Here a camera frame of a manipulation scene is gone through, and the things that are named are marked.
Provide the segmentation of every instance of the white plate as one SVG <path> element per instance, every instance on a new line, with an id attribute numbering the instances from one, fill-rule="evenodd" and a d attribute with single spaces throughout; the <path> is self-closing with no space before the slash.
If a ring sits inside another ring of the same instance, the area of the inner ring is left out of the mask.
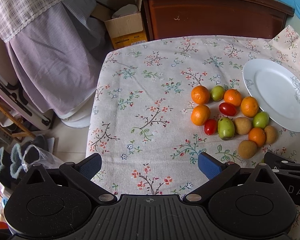
<path id="1" fill-rule="evenodd" d="M 272 120 L 300 132 L 300 80 L 294 74 L 271 60 L 253 59 L 242 75 L 250 95 Z"/>

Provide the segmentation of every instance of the tiled floor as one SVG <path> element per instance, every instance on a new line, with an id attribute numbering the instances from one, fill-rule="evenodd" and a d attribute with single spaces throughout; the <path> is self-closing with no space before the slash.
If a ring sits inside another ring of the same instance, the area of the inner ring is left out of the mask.
<path id="1" fill-rule="evenodd" d="M 88 127 L 71 128 L 56 118 L 52 130 L 45 132 L 46 138 L 54 137 L 53 155 L 64 162 L 80 162 L 85 158 Z"/>

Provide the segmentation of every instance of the plastic bag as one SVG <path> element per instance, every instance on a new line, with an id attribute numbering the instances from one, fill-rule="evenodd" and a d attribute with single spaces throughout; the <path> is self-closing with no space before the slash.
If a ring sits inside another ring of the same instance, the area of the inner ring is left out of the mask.
<path id="1" fill-rule="evenodd" d="M 32 147 L 34 147 L 38 151 L 39 159 L 32 163 L 27 163 L 25 161 L 25 157 Z M 25 150 L 25 154 L 22 157 L 21 164 L 22 164 L 24 171 L 27 172 L 29 170 L 29 168 L 32 165 L 34 165 L 35 163 L 41 163 L 45 169 L 56 169 L 56 168 L 59 168 L 59 166 L 61 164 L 63 164 L 64 162 L 62 160 L 60 160 L 59 158 L 55 157 L 54 155 L 52 155 L 50 152 L 42 150 L 41 148 L 31 144 Z"/>

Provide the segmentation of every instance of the metal screw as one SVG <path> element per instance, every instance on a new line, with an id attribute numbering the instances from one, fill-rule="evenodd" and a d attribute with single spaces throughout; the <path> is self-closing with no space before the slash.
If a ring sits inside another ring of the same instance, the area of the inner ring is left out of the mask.
<path id="1" fill-rule="evenodd" d="M 201 200 L 201 196 L 198 194 L 189 194 L 186 196 L 186 199 L 191 202 L 197 202 L 197 201 Z"/>
<path id="2" fill-rule="evenodd" d="M 114 199 L 114 196 L 111 194 L 102 194 L 99 196 L 99 200 L 102 202 L 108 202 Z"/>

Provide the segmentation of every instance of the floral tablecloth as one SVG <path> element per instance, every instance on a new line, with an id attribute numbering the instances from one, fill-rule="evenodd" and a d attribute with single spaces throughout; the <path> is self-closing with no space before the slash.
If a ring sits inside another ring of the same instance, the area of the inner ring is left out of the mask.
<path id="1" fill-rule="evenodd" d="M 271 41 L 229 36 L 195 36 L 152 41 L 108 54 L 99 77 L 88 135 L 87 156 L 98 152 L 102 169 L 93 178 L 120 194 L 178 194 L 207 182 L 197 166 L 205 151 L 221 162 L 253 168 L 270 149 L 300 163 L 300 133 L 274 121 L 279 139 L 242 160 L 237 147 L 247 135 L 222 141 L 192 124 L 193 87 L 215 85 L 248 96 L 244 64 L 254 58 L 277 62 L 300 79 L 300 36 L 289 26 Z M 209 102 L 219 119 L 220 102 Z M 300 207 L 290 231 L 300 239 Z"/>

